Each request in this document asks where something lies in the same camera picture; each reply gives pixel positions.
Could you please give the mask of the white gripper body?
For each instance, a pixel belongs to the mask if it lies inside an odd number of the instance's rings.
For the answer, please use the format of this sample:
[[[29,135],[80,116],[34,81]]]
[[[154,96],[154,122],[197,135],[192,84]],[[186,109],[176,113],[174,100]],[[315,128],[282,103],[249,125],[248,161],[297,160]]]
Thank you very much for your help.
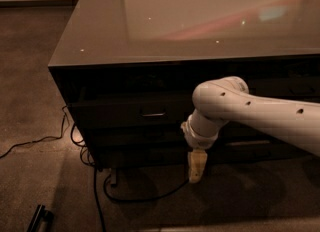
[[[218,138],[218,133],[214,133],[212,136],[202,136],[194,130],[192,122],[193,116],[190,115],[180,126],[187,144],[193,149],[207,150],[211,148]]]

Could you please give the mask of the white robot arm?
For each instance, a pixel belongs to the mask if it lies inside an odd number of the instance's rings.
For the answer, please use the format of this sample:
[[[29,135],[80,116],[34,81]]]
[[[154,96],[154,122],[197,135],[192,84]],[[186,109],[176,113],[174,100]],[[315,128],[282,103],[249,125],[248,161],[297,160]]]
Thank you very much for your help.
[[[199,84],[192,94],[193,113],[181,124],[188,153],[189,181],[201,180],[206,151],[228,122],[238,122],[302,150],[320,155],[320,104],[254,96],[239,77]]]

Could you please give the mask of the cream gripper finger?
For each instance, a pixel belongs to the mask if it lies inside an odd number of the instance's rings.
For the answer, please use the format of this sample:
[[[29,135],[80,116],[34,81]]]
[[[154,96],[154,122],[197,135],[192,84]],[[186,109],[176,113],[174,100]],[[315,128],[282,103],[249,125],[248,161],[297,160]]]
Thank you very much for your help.
[[[201,180],[207,157],[208,155],[204,150],[194,149],[188,153],[188,177],[190,183],[198,183]]]

